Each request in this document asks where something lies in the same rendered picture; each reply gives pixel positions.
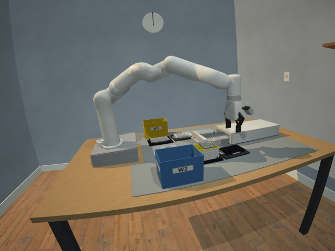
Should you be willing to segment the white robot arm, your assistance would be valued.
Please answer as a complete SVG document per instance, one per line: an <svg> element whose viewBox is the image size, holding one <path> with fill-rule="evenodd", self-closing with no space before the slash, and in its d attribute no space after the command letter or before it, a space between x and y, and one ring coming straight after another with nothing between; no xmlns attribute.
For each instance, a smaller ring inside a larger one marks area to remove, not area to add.
<svg viewBox="0 0 335 251"><path fill-rule="evenodd" d="M217 89L227 89L227 100L241 100L240 75L227 75L175 56L168 56L164 61L154 66L143 62L136 63L112 80L107 89L101 90L94 95L93 103L103 137L102 140L98 140L96 143L98 145L102 144L104 149L120 147L123 144L123 140L119 137L112 104L129 92L130 87L137 81L145 80L151 83L170 74L203 82Z"/></svg>

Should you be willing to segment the yellow open-top bin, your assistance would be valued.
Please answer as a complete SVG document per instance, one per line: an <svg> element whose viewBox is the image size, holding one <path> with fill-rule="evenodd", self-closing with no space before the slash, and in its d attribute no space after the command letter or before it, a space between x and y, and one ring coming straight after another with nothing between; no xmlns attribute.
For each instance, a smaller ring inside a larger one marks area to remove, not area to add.
<svg viewBox="0 0 335 251"><path fill-rule="evenodd" d="M146 139L168 136L168 122L164 118L143 120Z"/></svg>

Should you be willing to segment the grey flat mat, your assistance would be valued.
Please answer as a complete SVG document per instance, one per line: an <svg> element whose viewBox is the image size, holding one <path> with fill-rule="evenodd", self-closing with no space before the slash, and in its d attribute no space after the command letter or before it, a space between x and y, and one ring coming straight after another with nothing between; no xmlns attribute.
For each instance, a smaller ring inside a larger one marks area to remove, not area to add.
<svg viewBox="0 0 335 251"><path fill-rule="evenodd" d="M173 135L174 133L192 133L192 131L203 129L211 129L215 131L215 126L218 125L223 124L172 130L168 131L168 136L171 138L170 135ZM130 165L132 197L151 195L155 193L197 186L208 182L233 177L236 175L241 175L319 150L281 135L250 142L239 143L237 145L249 151L250 154L230 159L224 159L223 161L219 162L205 164L204 181L162 189L157 174L155 150L160 149L161 146L182 146L189 144L196 145L196 143L192 139L181 141L174 141L172 139L173 143L149 146L149 143L147 139L145 139L144 134L136 135L136 140L137 145L141 144L144 163Z"/></svg>

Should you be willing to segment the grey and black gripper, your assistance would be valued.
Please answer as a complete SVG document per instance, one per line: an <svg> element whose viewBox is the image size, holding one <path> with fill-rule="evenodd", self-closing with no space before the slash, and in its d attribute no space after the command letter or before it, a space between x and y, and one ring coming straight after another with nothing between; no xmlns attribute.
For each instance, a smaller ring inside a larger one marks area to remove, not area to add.
<svg viewBox="0 0 335 251"><path fill-rule="evenodd" d="M236 121L236 124L237 124L236 133L241 132L241 125L244 122L244 117L242 115L241 101L226 100L224 115L225 115L225 121L226 121L226 128L231 128L230 120Z"/></svg>

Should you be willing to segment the blue bin with label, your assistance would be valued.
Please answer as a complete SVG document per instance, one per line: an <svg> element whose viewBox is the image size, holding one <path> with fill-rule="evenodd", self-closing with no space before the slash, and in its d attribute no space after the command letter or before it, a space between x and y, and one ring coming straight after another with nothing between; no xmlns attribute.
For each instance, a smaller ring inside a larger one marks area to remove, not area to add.
<svg viewBox="0 0 335 251"><path fill-rule="evenodd" d="M155 150L162 189L204 181L204 155L192 144Z"/></svg>

